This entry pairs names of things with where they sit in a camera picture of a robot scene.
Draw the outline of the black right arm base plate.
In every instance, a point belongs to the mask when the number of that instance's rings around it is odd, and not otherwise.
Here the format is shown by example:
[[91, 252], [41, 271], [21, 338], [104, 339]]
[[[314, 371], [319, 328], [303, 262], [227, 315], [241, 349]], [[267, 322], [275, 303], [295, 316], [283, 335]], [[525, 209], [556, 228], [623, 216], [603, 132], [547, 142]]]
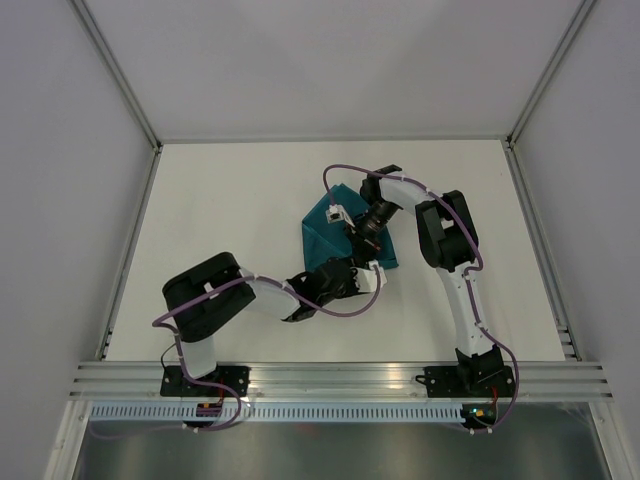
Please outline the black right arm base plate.
[[426, 390], [429, 399], [511, 398], [516, 382], [510, 367], [477, 382], [466, 383], [456, 366], [427, 366], [414, 380]]

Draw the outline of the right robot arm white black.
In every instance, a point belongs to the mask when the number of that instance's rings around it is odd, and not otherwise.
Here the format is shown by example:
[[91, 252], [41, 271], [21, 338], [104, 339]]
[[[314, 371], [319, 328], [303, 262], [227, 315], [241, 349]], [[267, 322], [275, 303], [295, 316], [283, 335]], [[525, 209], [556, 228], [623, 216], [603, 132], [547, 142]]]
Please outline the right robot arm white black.
[[489, 333], [476, 273], [484, 263], [464, 195], [436, 194], [390, 165], [369, 171], [360, 196], [369, 209], [346, 228], [353, 254], [368, 263], [381, 252], [379, 236], [393, 215], [414, 216], [421, 255], [445, 288], [456, 333], [454, 366], [426, 366], [415, 381], [430, 398], [515, 397], [519, 371], [503, 360], [508, 349]]

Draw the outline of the teal cloth napkin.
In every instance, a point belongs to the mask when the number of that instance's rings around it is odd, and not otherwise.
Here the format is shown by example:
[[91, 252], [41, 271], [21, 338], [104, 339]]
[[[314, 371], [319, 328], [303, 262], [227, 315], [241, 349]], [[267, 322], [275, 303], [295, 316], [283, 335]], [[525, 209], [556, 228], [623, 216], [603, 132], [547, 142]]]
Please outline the teal cloth napkin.
[[[353, 220], [368, 209], [367, 202], [345, 184], [331, 188], [334, 199], [342, 205]], [[342, 258], [352, 254], [352, 246], [344, 231], [344, 223], [330, 224], [326, 211], [330, 206], [329, 196], [325, 194], [302, 219], [302, 241], [305, 269], [313, 271], [329, 258]], [[378, 235], [381, 251], [375, 259], [384, 269], [399, 266], [390, 232], [385, 227]]]

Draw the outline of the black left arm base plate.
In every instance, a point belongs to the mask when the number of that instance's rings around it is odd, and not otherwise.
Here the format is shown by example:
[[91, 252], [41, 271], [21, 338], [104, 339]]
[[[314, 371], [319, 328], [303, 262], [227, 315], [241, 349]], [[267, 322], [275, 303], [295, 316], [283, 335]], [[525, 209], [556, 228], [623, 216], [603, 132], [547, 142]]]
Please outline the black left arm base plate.
[[250, 383], [248, 366], [222, 365], [195, 381], [188, 380], [180, 366], [164, 368], [160, 385], [161, 397], [205, 398], [239, 397], [247, 394]]

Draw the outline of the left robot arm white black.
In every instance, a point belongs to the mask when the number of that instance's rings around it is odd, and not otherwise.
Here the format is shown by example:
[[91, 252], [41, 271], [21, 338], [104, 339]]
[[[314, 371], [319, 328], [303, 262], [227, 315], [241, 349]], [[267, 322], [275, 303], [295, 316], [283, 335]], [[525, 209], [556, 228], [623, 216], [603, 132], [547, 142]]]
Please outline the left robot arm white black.
[[301, 322], [335, 300], [378, 292], [379, 274], [375, 263], [332, 257], [313, 271], [277, 281], [244, 269], [231, 253], [223, 252], [173, 277], [162, 294], [174, 319], [184, 385], [198, 396], [216, 389], [213, 336], [240, 313]]

